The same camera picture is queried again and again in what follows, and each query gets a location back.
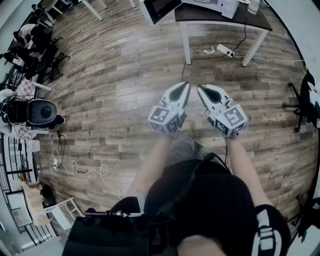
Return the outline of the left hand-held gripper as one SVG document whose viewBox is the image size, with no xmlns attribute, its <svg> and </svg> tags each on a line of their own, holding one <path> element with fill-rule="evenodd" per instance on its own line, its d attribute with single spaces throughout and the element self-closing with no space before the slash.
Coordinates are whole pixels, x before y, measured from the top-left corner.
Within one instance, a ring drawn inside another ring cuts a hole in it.
<svg viewBox="0 0 320 256">
<path fill-rule="evenodd" d="M 151 128 L 159 133 L 171 135 L 183 126 L 187 115 L 185 106 L 188 103 L 191 86 L 183 81 L 168 88 L 159 105 L 154 105 L 148 116 Z"/>
</svg>

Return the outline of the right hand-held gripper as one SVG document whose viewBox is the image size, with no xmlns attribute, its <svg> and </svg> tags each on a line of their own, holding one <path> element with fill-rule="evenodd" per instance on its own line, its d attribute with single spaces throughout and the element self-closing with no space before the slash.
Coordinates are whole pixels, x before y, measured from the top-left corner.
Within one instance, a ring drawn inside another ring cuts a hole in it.
<svg viewBox="0 0 320 256">
<path fill-rule="evenodd" d="M 242 107 L 232 98 L 229 99 L 222 88 L 211 84 L 199 84 L 197 93 L 204 107 L 211 112 L 208 121 L 221 131 L 225 138 L 238 135 L 245 128 L 248 119 Z"/>
</svg>

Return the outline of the white microwave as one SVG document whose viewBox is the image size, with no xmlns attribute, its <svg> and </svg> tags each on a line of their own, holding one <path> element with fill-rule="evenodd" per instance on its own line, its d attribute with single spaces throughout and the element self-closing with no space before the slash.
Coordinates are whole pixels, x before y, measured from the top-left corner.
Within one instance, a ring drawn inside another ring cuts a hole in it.
<svg viewBox="0 0 320 256">
<path fill-rule="evenodd" d="M 232 19 L 239 3 L 239 0 L 139 0 L 140 9 L 152 26 L 182 4 L 207 8 L 220 12 L 222 16 Z"/>
</svg>

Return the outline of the person's left forearm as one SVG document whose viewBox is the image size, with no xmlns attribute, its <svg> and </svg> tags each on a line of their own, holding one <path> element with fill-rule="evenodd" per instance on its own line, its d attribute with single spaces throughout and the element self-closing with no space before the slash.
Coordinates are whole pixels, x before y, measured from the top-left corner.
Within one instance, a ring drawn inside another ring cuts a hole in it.
<svg viewBox="0 0 320 256">
<path fill-rule="evenodd" d="M 170 135 L 160 135 L 158 137 L 141 167 L 136 172 L 132 184 L 124 196 L 125 198 L 136 197 L 137 192 L 141 192 L 144 197 L 148 195 L 152 185 L 163 174 L 174 138 L 174 136 Z"/>
</svg>

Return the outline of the white power strip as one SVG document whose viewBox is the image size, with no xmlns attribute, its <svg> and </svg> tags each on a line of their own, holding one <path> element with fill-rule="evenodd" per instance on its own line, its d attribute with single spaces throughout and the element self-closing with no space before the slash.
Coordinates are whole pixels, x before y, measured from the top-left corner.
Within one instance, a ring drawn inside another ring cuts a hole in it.
<svg viewBox="0 0 320 256">
<path fill-rule="evenodd" d="M 222 44 L 219 44 L 217 46 L 217 50 L 220 51 L 221 53 L 223 53 L 225 56 L 228 56 L 230 58 L 232 58 L 234 56 L 234 52 Z"/>
</svg>

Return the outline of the dark brown table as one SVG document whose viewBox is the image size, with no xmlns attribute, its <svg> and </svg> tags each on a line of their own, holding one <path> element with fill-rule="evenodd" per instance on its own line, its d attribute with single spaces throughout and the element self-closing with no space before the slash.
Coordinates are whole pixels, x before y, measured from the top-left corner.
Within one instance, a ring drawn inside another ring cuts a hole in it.
<svg viewBox="0 0 320 256">
<path fill-rule="evenodd" d="M 247 5 L 240 3 L 232 19 L 222 16 L 219 12 L 193 4 L 183 3 L 174 10 L 175 21 L 180 25 L 184 48 L 185 62 L 191 64 L 190 44 L 187 31 L 188 24 L 213 24 L 241 27 L 257 31 L 257 36 L 251 47 L 243 57 L 242 65 L 248 65 L 268 32 L 273 29 L 262 11 L 259 9 L 255 15 L 247 12 Z"/>
</svg>

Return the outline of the black office chair with papers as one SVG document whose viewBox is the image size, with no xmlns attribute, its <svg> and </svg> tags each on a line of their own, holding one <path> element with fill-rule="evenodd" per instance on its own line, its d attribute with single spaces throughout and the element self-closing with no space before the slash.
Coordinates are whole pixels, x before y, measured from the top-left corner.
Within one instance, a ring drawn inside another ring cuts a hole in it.
<svg viewBox="0 0 320 256">
<path fill-rule="evenodd" d="M 312 74 L 307 71 L 300 87 L 300 92 L 292 82 L 287 84 L 296 96 L 298 104 L 282 104 L 282 108 L 296 108 L 293 113 L 299 116 L 298 125 L 294 128 L 294 132 L 298 133 L 301 129 L 303 118 L 306 118 L 307 123 L 312 123 L 317 129 L 320 129 L 320 93 L 316 89 L 316 82 Z"/>
</svg>

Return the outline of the clear plastic container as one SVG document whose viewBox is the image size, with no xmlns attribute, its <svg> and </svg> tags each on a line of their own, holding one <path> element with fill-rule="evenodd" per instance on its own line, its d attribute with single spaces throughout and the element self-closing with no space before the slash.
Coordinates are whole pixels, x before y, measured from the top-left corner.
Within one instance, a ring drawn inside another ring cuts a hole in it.
<svg viewBox="0 0 320 256">
<path fill-rule="evenodd" d="M 248 12 L 252 15 L 256 15 L 260 6 L 260 0 L 248 0 Z"/>
</svg>

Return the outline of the person's black t-shirt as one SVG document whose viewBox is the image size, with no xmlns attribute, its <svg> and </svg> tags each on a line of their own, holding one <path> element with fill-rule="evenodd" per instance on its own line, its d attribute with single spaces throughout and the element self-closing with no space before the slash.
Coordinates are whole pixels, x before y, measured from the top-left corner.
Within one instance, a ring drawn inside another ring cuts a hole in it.
<svg viewBox="0 0 320 256">
<path fill-rule="evenodd" d="M 283 215 L 255 206 L 246 184 L 212 154 L 165 166 L 146 197 L 138 191 L 114 209 L 173 216 L 178 256 L 287 256 L 290 246 Z"/>
</svg>

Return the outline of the black swivel chair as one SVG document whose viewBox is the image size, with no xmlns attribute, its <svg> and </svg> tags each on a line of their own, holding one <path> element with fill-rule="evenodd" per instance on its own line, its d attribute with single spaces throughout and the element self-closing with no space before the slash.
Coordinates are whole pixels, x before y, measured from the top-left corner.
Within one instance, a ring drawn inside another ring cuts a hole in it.
<svg viewBox="0 0 320 256">
<path fill-rule="evenodd" d="M 35 73 L 42 75 L 43 77 L 48 76 L 49 80 L 52 82 L 55 80 L 56 73 L 61 77 L 63 73 L 59 70 L 59 64 L 64 59 L 70 59 L 71 57 L 63 52 L 56 55 L 58 52 L 58 47 L 50 44 L 43 53 L 40 62 L 37 65 Z"/>
<path fill-rule="evenodd" d="M 53 31 L 46 32 L 36 24 L 30 32 L 31 39 L 38 50 L 45 50 L 50 45 L 55 45 L 63 37 L 52 38 Z"/>
</svg>

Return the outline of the grey-rimmed black round chair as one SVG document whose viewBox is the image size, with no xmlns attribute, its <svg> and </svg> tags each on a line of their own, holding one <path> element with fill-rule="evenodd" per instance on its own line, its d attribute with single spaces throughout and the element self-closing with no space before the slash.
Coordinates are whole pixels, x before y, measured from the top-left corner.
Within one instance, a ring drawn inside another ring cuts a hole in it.
<svg viewBox="0 0 320 256">
<path fill-rule="evenodd" d="M 46 99 L 33 99 L 28 102 L 27 121 L 32 125 L 44 125 L 57 116 L 56 105 Z"/>
</svg>

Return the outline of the pink checked cloth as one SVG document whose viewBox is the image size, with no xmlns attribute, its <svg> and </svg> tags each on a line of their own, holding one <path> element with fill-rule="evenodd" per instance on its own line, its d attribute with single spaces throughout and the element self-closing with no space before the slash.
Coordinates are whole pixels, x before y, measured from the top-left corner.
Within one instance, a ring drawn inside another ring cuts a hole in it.
<svg viewBox="0 0 320 256">
<path fill-rule="evenodd" d="M 41 150 L 40 141 L 36 139 L 38 129 L 28 129 L 21 125 L 13 125 L 12 133 L 16 138 L 22 139 L 26 143 L 26 147 L 31 152 L 39 152 Z"/>
<path fill-rule="evenodd" d="M 16 89 L 17 96 L 31 97 L 36 94 L 37 83 L 24 78 Z"/>
</svg>

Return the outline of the white stool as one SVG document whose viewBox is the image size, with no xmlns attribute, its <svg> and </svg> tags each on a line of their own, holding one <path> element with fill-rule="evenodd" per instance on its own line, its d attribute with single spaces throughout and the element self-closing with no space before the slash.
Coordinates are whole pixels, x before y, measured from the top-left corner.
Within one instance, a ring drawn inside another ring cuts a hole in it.
<svg viewBox="0 0 320 256">
<path fill-rule="evenodd" d="M 77 213 L 80 217 L 84 216 L 83 213 L 75 204 L 73 197 L 67 200 L 64 200 L 60 203 L 57 203 L 53 206 L 46 207 L 37 215 L 44 216 L 46 214 L 52 214 L 55 220 L 57 221 L 57 223 L 60 225 L 60 227 L 66 231 L 72 227 L 72 224 L 69 222 L 68 218 L 63 213 L 63 210 L 62 210 L 63 208 L 67 211 L 67 213 L 70 215 L 70 217 L 74 221 L 76 220 L 76 216 L 74 215 L 74 213 Z"/>
</svg>

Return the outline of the black metal rack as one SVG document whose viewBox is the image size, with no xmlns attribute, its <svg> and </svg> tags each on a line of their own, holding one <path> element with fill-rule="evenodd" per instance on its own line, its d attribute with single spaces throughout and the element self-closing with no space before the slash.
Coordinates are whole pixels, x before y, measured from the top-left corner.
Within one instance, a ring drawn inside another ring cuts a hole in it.
<svg viewBox="0 0 320 256">
<path fill-rule="evenodd" d="M 0 134 L 0 188 L 18 191 L 18 180 L 36 182 L 34 153 L 28 141 Z"/>
</svg>

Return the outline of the brown paper bag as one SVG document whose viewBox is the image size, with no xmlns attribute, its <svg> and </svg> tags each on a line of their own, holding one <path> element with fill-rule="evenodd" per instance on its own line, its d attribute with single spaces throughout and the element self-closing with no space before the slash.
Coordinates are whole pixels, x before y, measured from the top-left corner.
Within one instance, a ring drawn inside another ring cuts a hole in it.
<svg viewBox="0 0 320 256">
<path fill-rule="evenodd" d="M 43 196 L 41 195 L 42 185 L 39 183 L 31 184 L 30 182 L 20 181 L 20 186 L 24 193 L 27 209 L 31 215 L 32 222 L 36 227 L 46 226 L 51 223 L 51 220 L 45 214 L 37 215 L 43 207 Z"/>
</svg>

